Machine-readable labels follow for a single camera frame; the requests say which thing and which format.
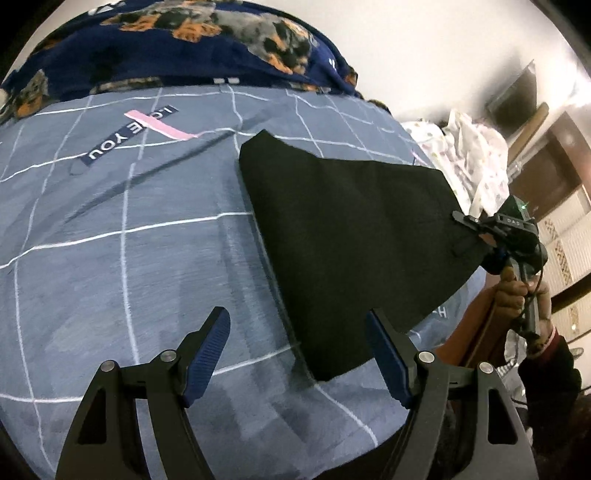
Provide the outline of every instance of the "black cloth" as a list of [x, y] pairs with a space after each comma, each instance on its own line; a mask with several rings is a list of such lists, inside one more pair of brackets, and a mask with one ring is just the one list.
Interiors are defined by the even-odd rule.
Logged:
[[519, 366], [519, 377], [527, 396], [528, 424], [534, 432], [533, 447], [547, 455], [569, 439], [569, 421], [581, 390], [581, 373], [564, 337], [546, 362], [526, 359]]
[[407, 332], [452, 296], [489, 251], [452, 219], [460, 206], [437, 170], [321, 159], [266, 131], [242, 146], [239, 161], [317, 380], [372, 358], [363, 322], [371, 308], [381, 307], [394, 328]]

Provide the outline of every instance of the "bed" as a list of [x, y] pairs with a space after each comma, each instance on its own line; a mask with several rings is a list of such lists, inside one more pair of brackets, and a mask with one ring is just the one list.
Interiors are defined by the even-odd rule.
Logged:
[[[199, 136], [143, 128], [90, 167], [82, 161], [130, 124], [127, 112], [166, 107], [168, 125]], [[289, 89], [104, 93], [1, 128], [0, 420], [41, 479], [53, 478], [102, 361], [149, 361], [217, 304], [232, 333], [188, 411], [217, 478], [314, 478], [404, 423], [374, 361], [319, 384], [288, 340], [237, 166], [240, 146], [262, 129], [327, 158], [433, 167], [373, 104]], [[484, 279], [477, 270], [408, 333], [418, 348], [445, 341]], [[147, 406], [138, 408], [152, 477], [165, 478]]]

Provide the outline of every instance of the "person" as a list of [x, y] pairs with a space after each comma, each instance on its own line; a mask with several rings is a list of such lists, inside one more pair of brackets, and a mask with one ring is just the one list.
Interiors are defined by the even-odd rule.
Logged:
[[582, 478], [591, 448], [591, 397], [580, 393], [581, 375], [564, 337], [551, 318], [550, 289], [535, 278], [517, 281], [505, 267], [495, 287], [494, 320], [518, 317], [525, 296], [535, 293], [540, 315], [540, 338], [527, 346], [519, 376], [527, 397], [527, 424], [533, 430], [532, 450], [540, 480]]

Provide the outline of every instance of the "dark red sleeve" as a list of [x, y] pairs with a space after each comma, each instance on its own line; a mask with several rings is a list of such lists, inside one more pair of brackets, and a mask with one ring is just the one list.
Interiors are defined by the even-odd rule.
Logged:
[[581, 374], [564, 337], [555, 335], [544, 353], [519, 366], [527, 397], [534, 448], [550, 453], [566, 440], [566, 426], [581, 389]]

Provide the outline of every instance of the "wrist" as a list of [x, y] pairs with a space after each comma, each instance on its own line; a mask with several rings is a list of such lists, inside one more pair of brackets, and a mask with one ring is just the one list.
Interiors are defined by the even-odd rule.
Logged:
[[541, 356], [556, 335], [558, 333], [550, 320], [540, 320], [540, 337], [527, 345], [528, 358]]

